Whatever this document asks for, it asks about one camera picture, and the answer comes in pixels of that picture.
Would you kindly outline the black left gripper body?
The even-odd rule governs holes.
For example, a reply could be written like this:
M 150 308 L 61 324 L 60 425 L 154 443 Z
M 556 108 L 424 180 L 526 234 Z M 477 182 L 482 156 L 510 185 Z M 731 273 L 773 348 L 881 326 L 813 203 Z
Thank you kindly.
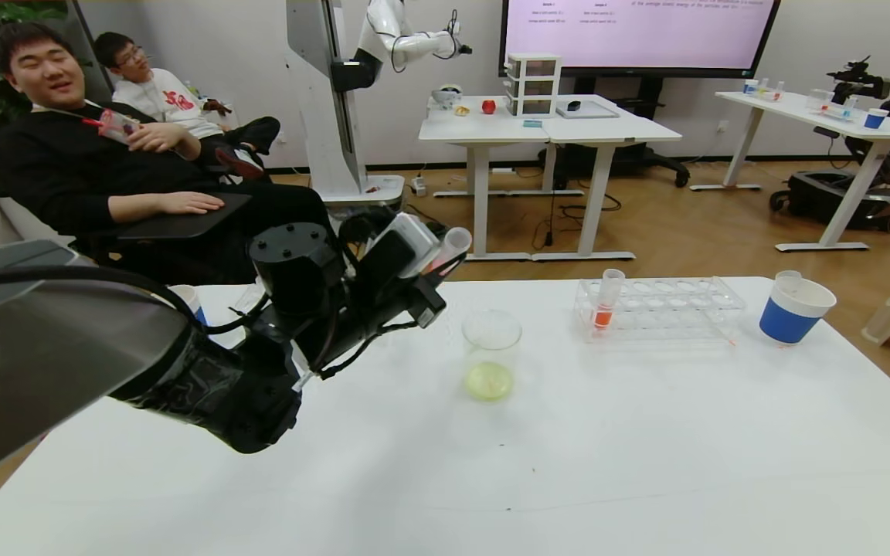
M 351 292 L 351 324 L 361 339 L 393 331 L 425 328 L 434 323 L 447 303 L 436 287 L 441 280 L 428 275 L 392 279 L 382 287 L 364 285 Z

